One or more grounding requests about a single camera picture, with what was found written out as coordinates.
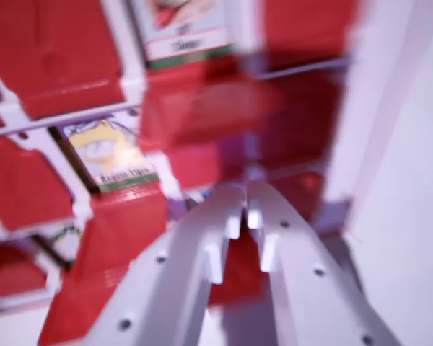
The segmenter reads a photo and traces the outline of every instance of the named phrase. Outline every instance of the screw hole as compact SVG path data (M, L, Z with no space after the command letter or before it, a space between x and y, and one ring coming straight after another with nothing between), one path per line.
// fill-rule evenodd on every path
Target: screw hole
M128 115L130 115L131 117L136 117L138 115L138 112L134 109L130 109L128 110Z
M131 320L130 319L122 319L118 324L118 328L121 331L127 330L130 327L131 327Z
M367 345L367 346L369 346L369 345L373 345L373 344L374 344L374 339L373 339L370 335L364 335L364 336L361 338L361 340L362 340L362 343L363 343L364 345Z
M156 257L156 262L159 263L160 265L165 262L167 260L167 257L164 256L163 254L159 255Z
M318 267L318 268L315 268L313 271L320 278L323 277L323 276L325 276L325 270L323 268L319 268Z

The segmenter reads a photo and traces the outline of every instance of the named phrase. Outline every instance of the white wall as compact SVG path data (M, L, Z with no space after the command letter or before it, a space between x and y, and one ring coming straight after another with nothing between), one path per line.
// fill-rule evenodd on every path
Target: white wall
M346 240L369 302L402 344L433 346L433 36L398 112Z

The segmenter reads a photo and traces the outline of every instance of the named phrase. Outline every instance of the white plastic bar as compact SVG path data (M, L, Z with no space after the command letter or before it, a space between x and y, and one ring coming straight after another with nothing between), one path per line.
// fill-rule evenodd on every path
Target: white plastic bar
M146 89L146 77L126 1L101 0L100 3L122 63L123 95L127 102L139 104Z
M36 149L46 157L69 189L74 199L72 210L75 216L75 224L83 230L85 223L93 217L93 211L90 206L90 195L84 183L80 180L72 165L46 128L36 128L27 131L25 134L27 138L20 137L18 133L9 135L9 138L21 148L26 150Z
M266 182L248 185L248 225L270 275L279 345L399 345L313 229Z
M25 114L19 102L19 97L0 78L0 118L5 125L17 127L29 123L29 117Z
M223 187L142 252L83 345L197 345L244 202L240 188Z

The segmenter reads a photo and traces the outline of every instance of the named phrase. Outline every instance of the yellow cartoon character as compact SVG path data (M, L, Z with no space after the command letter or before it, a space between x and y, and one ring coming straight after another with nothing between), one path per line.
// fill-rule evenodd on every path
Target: yellow cartoon character
M64 131L82 160L101 165L103 173L146 163L136 146L135 133L115 121L101 119Z

